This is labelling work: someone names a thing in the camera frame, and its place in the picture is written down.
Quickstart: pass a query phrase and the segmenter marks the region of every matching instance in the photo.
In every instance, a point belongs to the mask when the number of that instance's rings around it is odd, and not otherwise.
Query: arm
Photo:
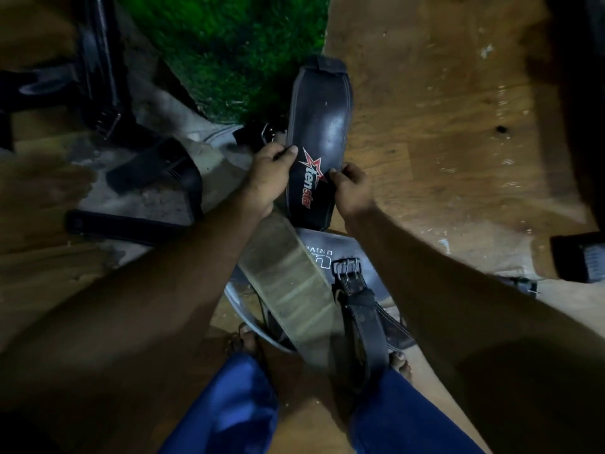
[[[40,395],[65,402],[59,396],[77,391],[94,400],[93,411],[101,403],[95,396],[163,386],[182,364],[177,356],[199,344],[249,237],[285,189],[297,148],[275,159],[283,149],[270,143],[257,153],[245,184],[177,241],[95,282],[21,333],[0,357],[2,409],[36,412]],[[79,411],[64,410],[74,417]]]
[[[492,450],[601,443],[594,428],[603,426],[602,338],[404,231],[375,205],[359,167],[330,174],[347,231]]]

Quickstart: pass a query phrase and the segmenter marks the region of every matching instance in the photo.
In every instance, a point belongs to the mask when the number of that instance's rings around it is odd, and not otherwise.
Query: tenstar logo
[[[304,173],[304,188],[302,189],[302,205],[307,209],[311,208],[311,201],[313,200],[313,190],[317,188],[318,183],[321,181],[326,182],[324,175],[321,173],[321,158],[313,160],[308,155],[306,149],[302,149],[306,161],[299,161],[300,164],[306,167]]]

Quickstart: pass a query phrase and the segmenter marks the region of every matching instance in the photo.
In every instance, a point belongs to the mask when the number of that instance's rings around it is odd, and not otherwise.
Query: person
[[[189,362],[296,156],[294,146],[268,144],[244,185],[205,220],[19,334],[0,357],[5,444],[12,436],[22,447],[48,443],[48,452],[142,450],[137,434],[155,423],[154,410],[175,383],[170,376]],[[356,165],[330,177],[347,232],[494,452],[602,447],[602,338],[413,237],[378,208],[370,179]],[[255,358],[254,338],[245,330],[239,338],[162,452],[268,448],[278,402]],[[362,396],[350,439],[359,453],[480,451],[392,370]]]

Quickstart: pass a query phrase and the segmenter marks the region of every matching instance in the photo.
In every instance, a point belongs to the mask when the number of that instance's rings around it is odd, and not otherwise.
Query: green carpet
[[[217,123],[282,118],[330,0],[118,0]]]

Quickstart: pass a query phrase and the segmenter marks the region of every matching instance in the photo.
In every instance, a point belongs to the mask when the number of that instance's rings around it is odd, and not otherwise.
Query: blue pants
[[[277,426],[278,406],[257,361],[236,353],[193,402],[160,452],[263,454]],[[362,396],[350,440],[358,454],[483,452],[393,369]]]

